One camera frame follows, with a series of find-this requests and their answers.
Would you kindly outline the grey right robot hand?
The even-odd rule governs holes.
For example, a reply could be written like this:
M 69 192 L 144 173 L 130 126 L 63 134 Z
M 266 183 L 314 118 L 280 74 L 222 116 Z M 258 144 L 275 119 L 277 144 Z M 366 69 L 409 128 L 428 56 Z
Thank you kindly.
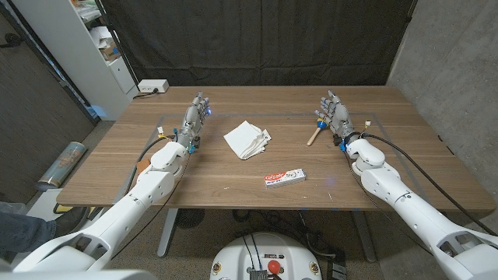
M 338 95 L 329 90 L 328 97 L 322 97 L 320 105 L 321 110 L 316 110 L 315 114 L 329 126 L 334 135 L 345 140 L 355 131 L 349 112 Z

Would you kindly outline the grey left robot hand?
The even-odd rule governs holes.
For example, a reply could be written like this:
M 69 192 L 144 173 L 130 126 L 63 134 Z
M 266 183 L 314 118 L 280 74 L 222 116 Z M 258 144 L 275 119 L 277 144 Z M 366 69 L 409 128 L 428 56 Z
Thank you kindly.
M 197 146 L 200 142 L 200 133 L 205 119 L 211 114 L 209 98 L 203 97 L 203 92 L 199 91 L 188 106 L 182 126 L 177 133 L 177 142 L 182 144 L 186 150 L 190 151 L 192 146 Z

